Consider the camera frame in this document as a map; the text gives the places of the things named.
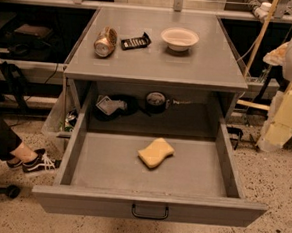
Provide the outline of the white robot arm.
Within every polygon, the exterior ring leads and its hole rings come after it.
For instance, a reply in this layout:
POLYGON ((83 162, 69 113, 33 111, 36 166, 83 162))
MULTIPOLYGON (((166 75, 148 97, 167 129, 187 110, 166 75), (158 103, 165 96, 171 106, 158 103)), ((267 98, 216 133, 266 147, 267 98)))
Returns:
POLYGON ((267 120, 256 143, 261 151, 281 149, 292 138, 292 38, 263 58, 264 62, 281 66, 282 76, 289 81, 284 92, 278 91, 272 99, 267 120))

